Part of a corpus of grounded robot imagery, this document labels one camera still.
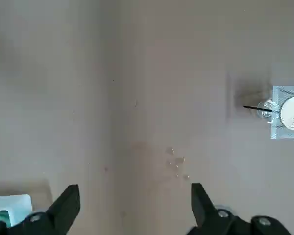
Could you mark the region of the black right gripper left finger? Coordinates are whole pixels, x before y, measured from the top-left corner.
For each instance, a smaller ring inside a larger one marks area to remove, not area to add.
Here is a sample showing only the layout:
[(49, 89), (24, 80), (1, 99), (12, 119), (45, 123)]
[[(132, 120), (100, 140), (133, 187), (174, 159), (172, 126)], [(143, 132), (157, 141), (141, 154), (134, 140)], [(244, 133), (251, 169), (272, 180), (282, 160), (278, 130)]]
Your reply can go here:
[(0, 221), (0, 235), (65, 235), (80, 212), (78, 185), (69, 185), (46, 212), (36, 212), (8, 228)]

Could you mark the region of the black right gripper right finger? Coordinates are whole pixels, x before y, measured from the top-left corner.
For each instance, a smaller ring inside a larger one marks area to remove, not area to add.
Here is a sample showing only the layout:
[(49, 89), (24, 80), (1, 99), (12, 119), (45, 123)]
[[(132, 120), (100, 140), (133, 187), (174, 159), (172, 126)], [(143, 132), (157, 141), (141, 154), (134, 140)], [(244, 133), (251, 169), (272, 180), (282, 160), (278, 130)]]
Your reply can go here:
[(217, 209), (200, 183), (191, 184), (191, 207), (197, 225), (188, 235), (290, 235), (277, 219), (254, 216), (246, 222), (226, 209)]

